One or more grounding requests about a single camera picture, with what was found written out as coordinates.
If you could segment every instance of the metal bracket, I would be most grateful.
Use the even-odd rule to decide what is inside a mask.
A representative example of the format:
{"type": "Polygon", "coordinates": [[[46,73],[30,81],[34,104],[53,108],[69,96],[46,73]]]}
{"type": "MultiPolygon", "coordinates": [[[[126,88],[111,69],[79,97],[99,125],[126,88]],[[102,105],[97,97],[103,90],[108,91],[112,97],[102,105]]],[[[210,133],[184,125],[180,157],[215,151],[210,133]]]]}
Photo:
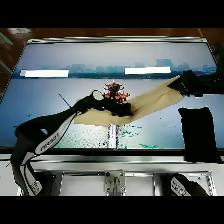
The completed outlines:
{"type": "Polygon", "coordinates": [[[124,171],[105,172],[104,187],[107,196],[124,196],[126,192],[124,171]]]}

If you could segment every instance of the black border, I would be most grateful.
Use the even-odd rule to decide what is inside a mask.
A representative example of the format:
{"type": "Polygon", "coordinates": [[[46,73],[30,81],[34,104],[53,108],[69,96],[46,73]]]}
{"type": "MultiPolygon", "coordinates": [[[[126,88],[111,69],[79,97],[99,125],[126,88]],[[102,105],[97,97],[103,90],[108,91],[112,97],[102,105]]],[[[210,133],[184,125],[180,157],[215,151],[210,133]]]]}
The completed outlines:
{"type": "MultiPolygon", "coordinates": [[[[51,43],[48,43],[48,42],[43,42],[43,43],[26,43],[19,58],[18,58],[18,61],[13,69],[13,72],[11,74],[11,77],[9,78],[9,81],[6,85],[6,88],[3,92],[3,95],[2,95],[2,98],[0,99],[0,104],[3,100],[3,97],[5,95],[5,92],[7,91],[8,89],[8,85],[9,83],[11,82],[11,79],[14,75],[14,71],[20,61],[20,58],[26,48],[26,46],[28,44],[54,44],[54,43],[116,43],[116,42],[125,42],[125,41],[121,41],[121,40],[117,40],[117,41],[80,41],[80,42],[61,42],[61,41],[54,41],[54,42],[51,42],[51,43]]],[[[209,51],[216,63],[216,66],[217,66],[217,61],[216,61],[216,58],[211,50],[211,47],[209,46],[209,43],[208,42],[189,42],[189,41],[178,41],[178,42],[174,42],[174,41],[128,41],[128,42],[152,42],[152,43],[204,43],[204,44],[207,44],[208,48],[209,48],[209,51]]],[[[13,152],[13,149],[14,147],[0,147],[0,154],[12,154],[13,152]]],[[[219,151],[219,154],[220,156],[224,156],[224,148],[219,148],[218,149],[219,151]]],[[[184,149],[105,149],[105,148],[102,148],[102,149],[95,149],[95,148],[92,148],[92,149],[86,149],[86,148],[51,148],[50,150],[47,150],[47,152],[43,153],[43,155],[83,155],[83,156],[184,156],[184,149]]]]}

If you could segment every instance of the white rectangle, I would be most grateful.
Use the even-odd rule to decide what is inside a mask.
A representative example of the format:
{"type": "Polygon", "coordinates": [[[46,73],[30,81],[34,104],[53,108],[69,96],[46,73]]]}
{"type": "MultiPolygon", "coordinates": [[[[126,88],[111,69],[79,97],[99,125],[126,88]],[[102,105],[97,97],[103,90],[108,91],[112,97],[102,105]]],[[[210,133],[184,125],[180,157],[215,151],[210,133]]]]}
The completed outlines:
{"type": "Polygon", "coordinates": [[[68,77],[69,70],[22,70],[20,76],[27,78],[68,77]]]}
{"type": "Polygon", "coordinates": [[[125,68],[125,75],[171,73],[170,67],[125,68]]]}

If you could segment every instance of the beige cloth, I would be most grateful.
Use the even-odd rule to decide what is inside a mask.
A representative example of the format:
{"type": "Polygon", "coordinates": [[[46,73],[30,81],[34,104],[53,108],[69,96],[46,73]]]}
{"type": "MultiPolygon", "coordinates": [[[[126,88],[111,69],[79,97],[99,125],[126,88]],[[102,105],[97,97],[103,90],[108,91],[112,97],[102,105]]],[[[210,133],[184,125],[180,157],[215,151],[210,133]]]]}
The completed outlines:
{"type": "Polygon", "coordinates": [[[178,78],[179,76],[169,79],[155,89],[128,100],[127,102],[131,104],[133,116],[118,117],[112,116],[108,110],[98,111],[90,109],[85,114],[77,116],[74,119],[74,123],[99,126],[109,126],[111,124],[122,125],[131,123],[155,111],[162,110],[183,99],[183,96],[178,91],[167,86],[178,78]]]}

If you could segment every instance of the black fabric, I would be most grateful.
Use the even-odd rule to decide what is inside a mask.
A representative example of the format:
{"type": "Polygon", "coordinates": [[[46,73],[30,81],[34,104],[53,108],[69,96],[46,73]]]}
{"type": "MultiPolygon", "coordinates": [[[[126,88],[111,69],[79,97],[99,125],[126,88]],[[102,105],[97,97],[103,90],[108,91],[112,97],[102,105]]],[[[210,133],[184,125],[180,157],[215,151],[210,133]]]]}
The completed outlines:
{"type": "Polygon", "coordinates": [[[214,133],[213,117],[209,108],[180,108],[182,132],[187,162],[222,163],[214,133]]]}

